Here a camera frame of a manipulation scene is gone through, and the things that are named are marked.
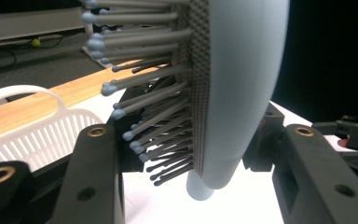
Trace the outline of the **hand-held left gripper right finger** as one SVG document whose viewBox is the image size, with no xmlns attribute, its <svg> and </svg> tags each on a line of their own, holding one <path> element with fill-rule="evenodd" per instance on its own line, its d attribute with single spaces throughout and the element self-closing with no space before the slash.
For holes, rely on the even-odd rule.
<svg viewBox="0 0 358 224">
<path fill-rule="evenodd" d="M 283 120 L 269 105 L 242 162 L 272 172 L 284 224 L 358 224 L 358 175 L 319 131 Z"/>
</svg>

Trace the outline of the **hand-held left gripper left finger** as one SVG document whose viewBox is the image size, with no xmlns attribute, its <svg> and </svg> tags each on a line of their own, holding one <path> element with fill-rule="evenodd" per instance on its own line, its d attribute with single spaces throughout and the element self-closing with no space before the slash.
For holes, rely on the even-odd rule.
<svg viewBox="0 0 358 224">
<path fill-rule="evenodd" d="M 127 224 L 123 175 L 142 172 L 144 164 L 122 134 L 139 117 L 134 112 L 80 132 L 51 224 Z"/>
</svg>

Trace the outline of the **white plastic basket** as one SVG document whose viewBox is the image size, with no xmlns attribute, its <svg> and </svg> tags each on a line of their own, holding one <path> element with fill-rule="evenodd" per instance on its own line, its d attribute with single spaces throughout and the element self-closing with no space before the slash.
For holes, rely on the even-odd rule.
<svg viewBox="0 0 358 224">
<path fill-rule="evenodd" d="M 25 161 L 35 171 L 70 153 L 78 134 L 101 120 L 81 108 L 68 108 L 56 93 L 33 85 L 16 85 L 0 89 L 0 100 L 24 93 L 46 94 L 58 103 L 50 115 L 0 134 L 0 162 Z"/>
</svg>

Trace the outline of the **light blue hairbrush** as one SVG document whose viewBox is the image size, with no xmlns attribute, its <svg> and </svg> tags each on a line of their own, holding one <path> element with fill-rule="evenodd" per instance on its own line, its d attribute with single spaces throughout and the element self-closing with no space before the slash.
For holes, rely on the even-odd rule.
<svg viewBox="0 0 358 224">
<path fill-rule="evenodd" d="M 92 57 L 130 76 L 105 82 L 121 137 L 155 185 L 186 175 L 204 201 L 235 173 L 279 75 L 290 0 L 85 0 Z"/>
</svg>

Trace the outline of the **white table cover sheet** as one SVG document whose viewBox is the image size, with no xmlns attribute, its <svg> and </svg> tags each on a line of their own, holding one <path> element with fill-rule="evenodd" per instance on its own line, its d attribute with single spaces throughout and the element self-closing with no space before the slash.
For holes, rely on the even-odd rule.
<svg viewBox="0 0 358 224">
<path fill-rule="evenodd" d="M 202 202 L 188 195 L 187 175 L 159 187 L 149 177 L 147 172 L 123 175 L 127 224 L 284 224 L 272 173 L 239 164 L 230 182 Z"/>
</svg>

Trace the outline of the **white metal desk frame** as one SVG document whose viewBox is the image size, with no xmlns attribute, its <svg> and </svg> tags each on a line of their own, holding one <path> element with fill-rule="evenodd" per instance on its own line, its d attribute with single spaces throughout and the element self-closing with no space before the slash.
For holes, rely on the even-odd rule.
<svg viewBox="0 0 358 224">
<path fill-rule="evenodd" d="M 0 88 L 52 88 L 103 70 L 84 46 L 91 28 L 81 7 L 0 14 Z M 38 38 L 39 48 L 31 41 Z"/>
</svg>

